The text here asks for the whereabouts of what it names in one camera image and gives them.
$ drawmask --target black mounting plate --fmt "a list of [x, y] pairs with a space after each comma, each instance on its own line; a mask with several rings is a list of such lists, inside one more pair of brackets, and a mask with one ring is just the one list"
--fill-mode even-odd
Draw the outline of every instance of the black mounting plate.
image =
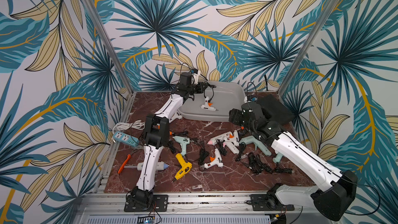
[[279, 201], [276, 201], [275, 209], [272, 209], [267, 206], [267, 200], [270, 198], [270, 195], [261, 194], [261, 195], [250, 195], [251, 206], [253, 207], [253, 211], [293, 211], [295, 209], [294, 205], [283, 205]]
[[[156, 203], [156, 211], [158, 212], [166, 212], [167, 204], [168, 204], [168, 195], [153, 195], [153, 201]], [[146, 209], [140, 204], [134, 204], [131, 200], [131, 195], [128, 195], [126, 198], [125, 204], [125, 212], [150, 212], [152, 208]]]

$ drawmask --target yellow glue gun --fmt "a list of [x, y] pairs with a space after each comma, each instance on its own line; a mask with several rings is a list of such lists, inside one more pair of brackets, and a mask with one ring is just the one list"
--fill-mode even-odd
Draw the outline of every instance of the yellow glue gun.
[[178, 153], [176, 155], [176, 159], [180, 163], [181, 169], [176, 173], [176, 176], [173, 179], [173, 182], [176, 181], [176, 180], [180, 180], [183, 176], [185, 176], [186, 173], [188, 173], [192, 169], [192, 163], [185, 162], [185, 160], [182, 157], [181, 153]]

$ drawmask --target light blue glue gun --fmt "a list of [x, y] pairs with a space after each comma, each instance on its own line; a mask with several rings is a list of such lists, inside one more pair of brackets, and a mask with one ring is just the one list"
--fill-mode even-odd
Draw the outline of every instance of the light blue glue gun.
[[190, 140], [186, 137], [174, 136], [174, 140], [181, 145], [181, 155], [184, 157], [187, 154], [187, 144]]
[[241, 138], [239, 143], [245, 143], [245, 144], [253, 143], [255, 150], [257, 150], [257, 147], [258, 147], [264, 153], [264, 155], [271, 156], [271, 152], [267, 149], [267, 147], [261, 141], [258, 141], [253, 136], [248, 136], [248, 137]]

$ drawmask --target blue power strip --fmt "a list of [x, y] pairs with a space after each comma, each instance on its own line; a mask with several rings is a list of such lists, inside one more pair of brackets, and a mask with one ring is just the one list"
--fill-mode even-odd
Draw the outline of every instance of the blue power strip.
[[132, 137], [123, 132], [115, 132], [112, 139], [136, 147], [139, 144], [138, 138]]

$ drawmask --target gray plastic tray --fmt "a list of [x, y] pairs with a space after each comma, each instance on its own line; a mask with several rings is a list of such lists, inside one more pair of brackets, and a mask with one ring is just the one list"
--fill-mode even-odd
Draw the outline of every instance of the gray plastic tray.
[[[233, 108], [241, 110], [244, 103], [245, 92], [243, 88], [233, 82], [209, 82], [215, 85], [214, 97], [211, 100], [212, 107], [218, 111], [209, 111], [202, 109], [201, 105], [205, 103], [203, 94], [195, 94], [195, 101], [188, 99], [182, 107], [178, 109], [182, 117], [195, 121], [228, 122], [229, 111]], [[211, 98], [212, 90], [206, 89], [206, 96]]]

